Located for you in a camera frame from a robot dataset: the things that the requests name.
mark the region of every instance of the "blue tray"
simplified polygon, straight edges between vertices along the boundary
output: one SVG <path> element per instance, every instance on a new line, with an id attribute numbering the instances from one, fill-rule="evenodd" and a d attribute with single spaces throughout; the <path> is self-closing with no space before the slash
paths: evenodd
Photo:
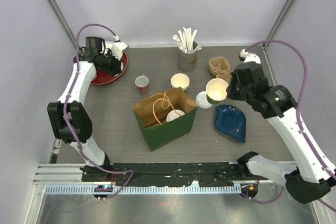
<path id="1" fill-rule="evenodd" d="M 215 129 L 240 143 L 246 142 L 246 117 L 237 107 L 219 105 L 216 108 Z"/>

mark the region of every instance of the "blue plate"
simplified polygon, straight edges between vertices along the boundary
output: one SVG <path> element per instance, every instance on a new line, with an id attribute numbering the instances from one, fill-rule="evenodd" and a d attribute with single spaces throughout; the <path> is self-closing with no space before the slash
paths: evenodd
<path id="1" fill-rule="evenodd" d="M 216 108 L 215 128 L 233 140 L 245 144 L 246 117 L 237 107 L 232 105 L 219 105 Z"/>

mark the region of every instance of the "gray wooden tabletop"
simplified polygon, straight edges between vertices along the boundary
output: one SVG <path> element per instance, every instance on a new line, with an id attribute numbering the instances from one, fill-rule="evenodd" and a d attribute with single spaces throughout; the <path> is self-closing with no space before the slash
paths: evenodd
<path id="1" fill-rule="evenodd" d="M 195 99 L 212 78 L 207 69 L 209 59 L 224 56 L 231 70 L 239 64 L 238 54 L 244 47 L 204 47 L 198 53 L 196 69 L 187 75 L 190 86 L 187 95 Z M 176 48 L 134 48 L 128 50 L 129 65 L 121 78 L 106 86 L 91 86 L 85 108 L 93 123 L 93 138 L 107 153 L 111 162 L 235 162 L 249 151 L 255 151 L 276 161 L 293 158 L 283 140 L 263 117 L 246 102 L 225 100 L 240 108 L 247 118 L 246 144 L 219 134 L 213 126 L 214 108 L 197 109 L 191 133 L 180 137 L 154 152 L 150 152 L 133 114 L 131 106 L 148 95 L 171 88 L 171 76 L 178 73 Z M 261 48 L 255 50 L 261 58 L 265 75 L 270 79 Z M 134 80 L 145 74 L 150 80 L 149 94 L 139 94 Z M 58 163 L 84 163 L 79 154 L 62 143 Z"/>

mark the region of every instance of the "green cup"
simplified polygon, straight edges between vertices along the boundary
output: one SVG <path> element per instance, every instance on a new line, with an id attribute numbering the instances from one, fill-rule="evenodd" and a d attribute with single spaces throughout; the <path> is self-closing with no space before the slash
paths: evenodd
<path id="1" fill-rule="evenodd" d="M 215 78 L 209 81 L 206 85 L 206 98 L 210 104 L 216 105 L 227 97 L 226 89 L 229 86 L 225 80 Z"/>

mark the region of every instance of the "gray container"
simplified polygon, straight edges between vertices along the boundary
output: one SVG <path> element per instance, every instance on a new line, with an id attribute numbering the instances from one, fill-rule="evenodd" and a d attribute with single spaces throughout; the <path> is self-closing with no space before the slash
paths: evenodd
<path id="1" fill-rule="evenodd" d="M 197 47 L 197 43 L 193 42 L 193 48 Z M 197 53 L 196 51 L 193 54 L 185 54 L 181 50 L 177 49 L 177 67 L 183 72 L 191 72 L 196 67 L 196 61 L 197 61 Z"/>

